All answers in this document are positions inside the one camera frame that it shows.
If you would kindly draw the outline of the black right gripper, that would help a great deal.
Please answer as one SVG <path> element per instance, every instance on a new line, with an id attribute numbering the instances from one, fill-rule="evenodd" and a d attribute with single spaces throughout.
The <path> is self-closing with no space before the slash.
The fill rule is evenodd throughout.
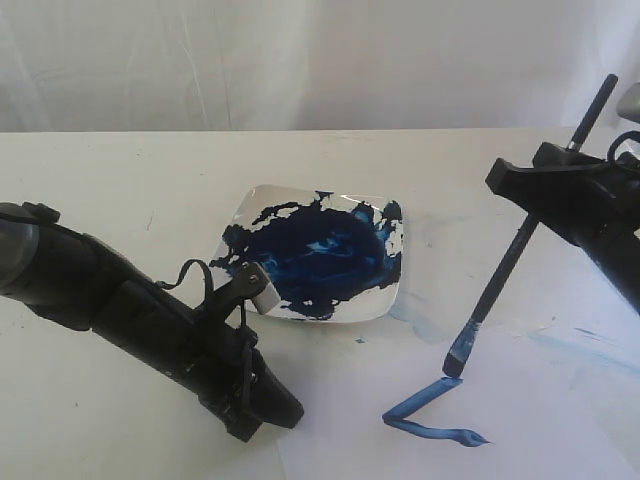
<path id="1" fill-rule="evenodd" d="M 558 235 L 573 235 L 634 311 L 639 310 L 639 158 L 613 163 L 543 142 L 531 168 L 504 159 L 486 177 L 503 197 Z"/>

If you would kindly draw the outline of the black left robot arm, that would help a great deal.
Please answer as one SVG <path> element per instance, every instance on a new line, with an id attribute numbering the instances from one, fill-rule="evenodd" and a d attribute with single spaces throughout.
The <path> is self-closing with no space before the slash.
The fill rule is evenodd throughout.
<path id="1" fill-rule="evenodd" d="M 99 239 L 59 225 L 58 211 L 25 202 L 1 205 L 1 294 L 37 316 L 74 331 L 91 331 L 196 395 L 235 438 L 247 442 L 264 423 L 294 428 L 300 401 L 271 372 L 245 321 L 227 319 L 252 302 L 265 314 L 279 295 L 265 270 L 243 263 L 215 286 L 197 266 L 204 298 L 191 308 Z"/>

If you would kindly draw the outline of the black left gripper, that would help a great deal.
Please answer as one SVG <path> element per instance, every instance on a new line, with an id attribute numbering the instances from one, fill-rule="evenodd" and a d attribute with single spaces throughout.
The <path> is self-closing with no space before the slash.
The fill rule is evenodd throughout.
<path id="1" fill-rule="evenodd" d="M 233 328 L 213 299 L 191 309 L 159 289 L 127 281 L 114 296 L 114 342 L 187 388 L 249 441 L 263 422 L 293 429 L 302 403 L 267 368 L 247 324 Z"/>

